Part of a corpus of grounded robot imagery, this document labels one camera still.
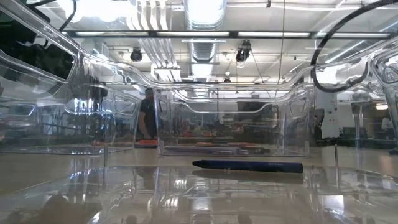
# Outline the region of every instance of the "ceiling light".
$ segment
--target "ceiling light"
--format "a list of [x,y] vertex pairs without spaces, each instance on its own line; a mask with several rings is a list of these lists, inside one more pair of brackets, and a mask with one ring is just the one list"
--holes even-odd
[[[325,32],[317,33],[318,37],[326,36]],[[349,32],[339,32],[333,34],[332,38],[387,38],[390,36],[390,33],[349,33]]]
[[183,43],[226,43],[226,40],[201,40],[201,39],[184,39],[181,40]]
[[250,40],[243,40],[242,45],[238,49],[238,53],[236,54],[237,62],[245,62],[250,56],[251,44]]
[[142,53],[139,47],[134,47],[130,55],[130,59],[133,62],[140,62],[142,60]]
[[123,31],[111,31],[111,32],[96,32],[96,31],[83,31],[83,32],[76,32],[76,35],[79,35],[80,37],[95,37],[97,35],[100,35],[102,37],[114,37],[114,36],[126,36],[126,37],[145,37],[149,36],[148,32],[143,32],[143,31],[129,31],[129,32],[123,32]]
[[386,110],[388,109],[388,105],[376,105],[377,110]]
[[158,36],[170,36],[170,37],[227,37],[229,36],[229,32],[209,32],[209,31],[178,31],[178,32],[170,32],[170,31],[160,31],[157,33]]
[[[65,11],[65,17],[68,18],[73,12],[72,0],[59,0],[61,8]],[[112,0],[84,0],[77,1],[76,14],[71,22],[79,22],[83,16],[99,17],[104,22],[113,22],[121,16],[121,10],[125,7],[118,7],[121,4]]]
[[309,37],[309,32],[238,32],[238,37]]

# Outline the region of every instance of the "man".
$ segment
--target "man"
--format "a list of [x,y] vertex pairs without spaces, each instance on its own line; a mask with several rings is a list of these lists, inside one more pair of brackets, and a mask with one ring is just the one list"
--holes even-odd
[[138,117],[138,127],[144,135],[144,139],[154,139],[156,136],[156,120],[154,106],[154,91],[151,88],[145,90],[145,99],[141,101]]

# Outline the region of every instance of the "fluorescent light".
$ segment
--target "fluorescent light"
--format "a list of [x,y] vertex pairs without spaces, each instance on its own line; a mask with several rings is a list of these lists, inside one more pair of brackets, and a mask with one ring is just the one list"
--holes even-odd
[[386,110],[388,109],[388,105],[376,105],[377,110]]
[[309,32],[238,32],[238,37],[309,37]]
[[208,31],[180,31],[180,32],[169,32],[169,31],[160,31],[157,33],[158,36],[171,36],[171,37],[202,37],[202,36],[211,36],[211,37],[227,37],[229,36],[229,32],[208,32]]
[[[317,34],[318,37],[326,36],[326,32],[319,32]],[[348,33],[348,32],[339,32],[333,34],[332,38],[386,38],[389,37],[390,34],[387,33]]]
[[194,40],[194,39],[188,39],[188,40],[181,40],[183,43],[226,43],[226,40]]
[[95,32],[95,31],[84,31],[84,32],[76,32],[77,35],[81,37],[88,37],[88,36],[96,36],[100,35],[102,37],[112,37],[112,36],[148,36],[148,32],[143,31],[133,31],[133,32],[123,32],[123,31],[111,31],[111,32]]

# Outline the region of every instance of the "person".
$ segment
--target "person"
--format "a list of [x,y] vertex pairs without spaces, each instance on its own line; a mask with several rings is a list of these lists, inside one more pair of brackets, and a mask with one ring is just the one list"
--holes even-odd
[[386,134],[386,138],[388,140],[394,139],[394,129],[392,127],[392,122],[391,122],[391,118],[390,118],[389,114],[385,115],[385,117],[381,121],[381,129]]
[[154,106],[154,91],[151,88],[145,90],[145,99],[141,101],[138,117],[140,132],[144,139],[154,139],[156,136],[156,120]]

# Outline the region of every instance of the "track light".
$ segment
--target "track light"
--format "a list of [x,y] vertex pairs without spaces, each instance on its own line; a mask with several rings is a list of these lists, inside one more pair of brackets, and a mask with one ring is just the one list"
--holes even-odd
[[142,60],[142,53],[139,47],[134,47],[130,58],[133,62],[140,62]]
[[243,40],[242,45],[238,49],[238,53],[236,54],[237,62],[244,62],[249,58],[251,51],[250,40]]

